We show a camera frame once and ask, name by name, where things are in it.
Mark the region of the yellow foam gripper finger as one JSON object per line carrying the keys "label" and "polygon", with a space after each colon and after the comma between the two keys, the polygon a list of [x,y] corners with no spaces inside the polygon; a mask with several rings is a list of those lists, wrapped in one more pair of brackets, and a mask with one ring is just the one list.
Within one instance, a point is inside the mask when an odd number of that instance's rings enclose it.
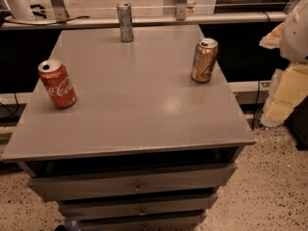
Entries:
{"label": "yellow foam gripper finger", "polygon": [[282,22],[262,37],[259,45],[274,49],[290,63],[272,76],[269,97],[261,115],[261,124],[276,127],[282,124],[308,95],[308,29],[292,22]]}

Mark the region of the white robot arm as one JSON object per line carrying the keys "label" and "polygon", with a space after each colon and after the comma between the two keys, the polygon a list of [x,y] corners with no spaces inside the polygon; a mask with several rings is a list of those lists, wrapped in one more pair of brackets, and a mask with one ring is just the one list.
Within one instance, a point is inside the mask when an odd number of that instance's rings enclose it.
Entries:
{"label": "white robot arm", "polygon": [[278,48],[281,57],[290,62],[284,71],[273,74],[261,115],[264,126],[276,127],[308,96],[308,0],[300,0],[259,45]]}

